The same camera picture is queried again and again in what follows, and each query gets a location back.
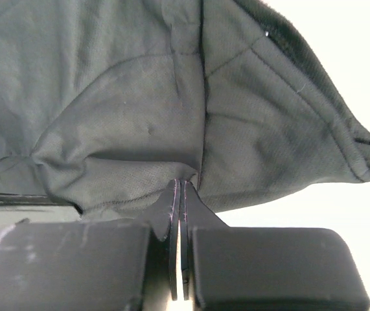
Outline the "black t-shirt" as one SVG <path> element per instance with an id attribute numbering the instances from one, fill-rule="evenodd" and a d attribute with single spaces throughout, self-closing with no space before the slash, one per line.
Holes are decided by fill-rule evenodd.
<path id="1" fill-rule="evenodd" d="M 0 1 L 0 193 L 134 217 L 370 182 L 370 132 L 261 1 Z"/>

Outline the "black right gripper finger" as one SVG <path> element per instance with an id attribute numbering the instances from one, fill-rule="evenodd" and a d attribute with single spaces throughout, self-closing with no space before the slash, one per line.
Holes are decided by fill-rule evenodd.
<path id="1" fill-rule="evenodd" d="M 369 310 L 351 251 L 335 231 L 231 227 L 181 183 L 183 295 L 195 310 Z"/>

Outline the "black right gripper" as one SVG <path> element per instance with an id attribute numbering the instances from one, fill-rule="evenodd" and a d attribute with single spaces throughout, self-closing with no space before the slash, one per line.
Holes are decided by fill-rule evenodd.
<path id="1" fill-rule="evenodd" d="M 70 203 L 0 193 L 0 310 L 165 310 L 179 201 L 174 179 L 137 218 L 74 222 Z"/>

